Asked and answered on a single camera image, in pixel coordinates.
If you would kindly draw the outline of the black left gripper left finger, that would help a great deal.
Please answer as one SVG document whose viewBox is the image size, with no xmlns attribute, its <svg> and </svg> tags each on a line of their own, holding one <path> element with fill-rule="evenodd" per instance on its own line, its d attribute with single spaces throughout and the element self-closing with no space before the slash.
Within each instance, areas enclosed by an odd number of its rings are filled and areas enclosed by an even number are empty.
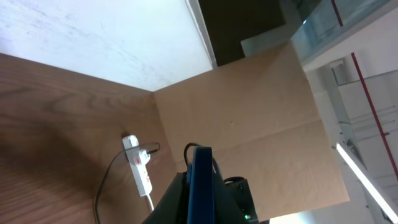
<svg viewBox="0 0 398 224">
<path fill-rule="evenodd" d="M 187 173 L 177 173 L 154 211 L 143 224 L 186 224 L 189 186 Z"/>
</svg>

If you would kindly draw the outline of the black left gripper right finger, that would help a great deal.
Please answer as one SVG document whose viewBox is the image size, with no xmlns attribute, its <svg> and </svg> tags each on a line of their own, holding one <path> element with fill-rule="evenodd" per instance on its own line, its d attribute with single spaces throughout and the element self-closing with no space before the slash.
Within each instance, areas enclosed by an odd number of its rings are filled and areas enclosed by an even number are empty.
<svg viewBox="0 0 398 224">
<path fill-rule="evenodd" d="M 216 224 L 247 224 L 242 211 L 236 204 L 231 192 L 223 182 L 220 168 L 215 159 L 212 158 L 214 173 L 215 192 L 215 223 Z"/>
</svg>

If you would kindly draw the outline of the brown cardboard side panel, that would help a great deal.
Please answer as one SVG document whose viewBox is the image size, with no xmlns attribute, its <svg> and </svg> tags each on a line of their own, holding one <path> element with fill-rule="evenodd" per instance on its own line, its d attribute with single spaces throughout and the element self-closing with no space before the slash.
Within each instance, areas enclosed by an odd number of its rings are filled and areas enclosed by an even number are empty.
<svg viewBox="0 0 398 224">
<path fill-rule="evenodd" d="M 178 170 L 188 143 L 210 146 L 223 177 L 248 180 L 261 220 L 349 200 L 292 44 L 154 95 Z"/>
</svg>

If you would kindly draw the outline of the white power strip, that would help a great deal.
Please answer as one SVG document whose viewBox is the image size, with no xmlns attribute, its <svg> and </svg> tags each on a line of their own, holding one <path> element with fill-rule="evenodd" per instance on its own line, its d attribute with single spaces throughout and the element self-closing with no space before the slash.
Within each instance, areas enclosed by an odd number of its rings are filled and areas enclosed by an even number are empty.
<svg viewBox="0 0 398 224">
<path fill-rule="evenodd" d="M 135 166 L 133 161 L 133 154 L 144 149 L 139 145 L 139 141 L 135 135 L 123 137 L 123 146 L 126 152 L 127 160 L 131 166 L 132 174 L 137 185 L 139 195 L 145 197 L 152 191 L 152 184 L 146 166 Z"/>
</svg>

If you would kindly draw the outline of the white USB charger plug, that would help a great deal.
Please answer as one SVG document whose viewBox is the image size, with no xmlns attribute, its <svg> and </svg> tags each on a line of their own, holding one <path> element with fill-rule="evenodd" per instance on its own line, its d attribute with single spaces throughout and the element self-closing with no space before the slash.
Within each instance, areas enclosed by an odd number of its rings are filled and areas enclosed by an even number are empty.
<svg viewBox="0 0 398 224">
<path fill-rule="evenodd" d="M 140 149 L 133 154 L 135 166 L 146 166 L 150 161 L 150 154 L 146 149 Z"/>
</svg>

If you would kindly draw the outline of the blue Galaxy smartphone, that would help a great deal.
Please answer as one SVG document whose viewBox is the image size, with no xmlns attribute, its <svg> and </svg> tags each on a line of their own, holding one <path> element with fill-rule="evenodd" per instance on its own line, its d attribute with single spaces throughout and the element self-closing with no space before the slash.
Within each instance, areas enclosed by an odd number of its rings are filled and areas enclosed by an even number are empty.
<svg viewBox="0 0 398 224">
<path fill-rule="evenodd" d="M 197 147 L 189 165 L 190 192 L 187 224 L 214 224 L 213 156 L 210 147 Z"/>
</svg>

